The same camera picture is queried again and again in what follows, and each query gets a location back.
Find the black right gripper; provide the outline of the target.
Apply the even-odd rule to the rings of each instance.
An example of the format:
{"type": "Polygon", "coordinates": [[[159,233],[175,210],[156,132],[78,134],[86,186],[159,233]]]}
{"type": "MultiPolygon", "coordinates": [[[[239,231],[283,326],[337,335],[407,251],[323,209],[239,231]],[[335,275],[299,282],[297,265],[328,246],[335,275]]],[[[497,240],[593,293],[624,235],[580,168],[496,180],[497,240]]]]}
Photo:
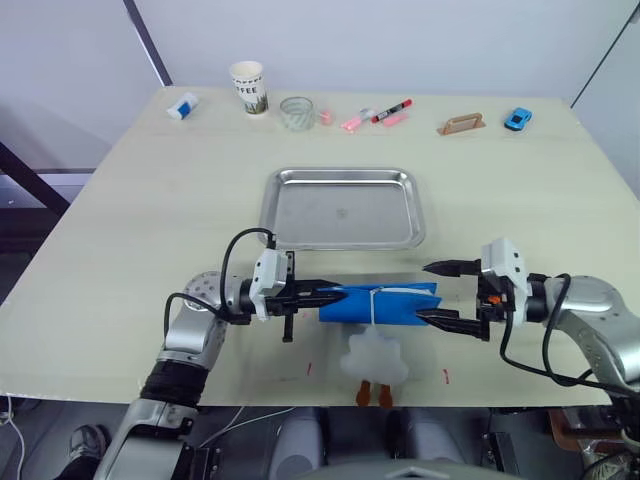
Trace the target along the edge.
{"type": "Polygon", "coordinates": [[[477,276],[476,318],[461,318],[457,310],[423,309],[416,317],[442,331],[468,335],[482,341],[490,339],[490,323],[504,322],[515,312],[514,284],[506,275],[483,270],[481,260],[440,260],[422,270],[443,277],[477,276]]]}

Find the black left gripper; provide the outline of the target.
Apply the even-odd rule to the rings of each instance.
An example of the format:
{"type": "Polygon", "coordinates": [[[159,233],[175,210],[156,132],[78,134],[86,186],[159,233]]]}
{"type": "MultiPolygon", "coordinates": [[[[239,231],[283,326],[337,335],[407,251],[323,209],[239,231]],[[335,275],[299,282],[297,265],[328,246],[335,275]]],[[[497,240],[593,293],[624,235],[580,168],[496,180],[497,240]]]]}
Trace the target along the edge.
{"type": "Polygon", "coordinates": [[[299,309],[322,308],[344,300],[347,294],[343,286],[336,282],[323,279],[298,279],[294,251],[286,252],[286,260],[285,285],[278,293],[267,295],[266,306],[269,314],[284,318],[282,342],[292,343],[294,315],[299,309]]]}

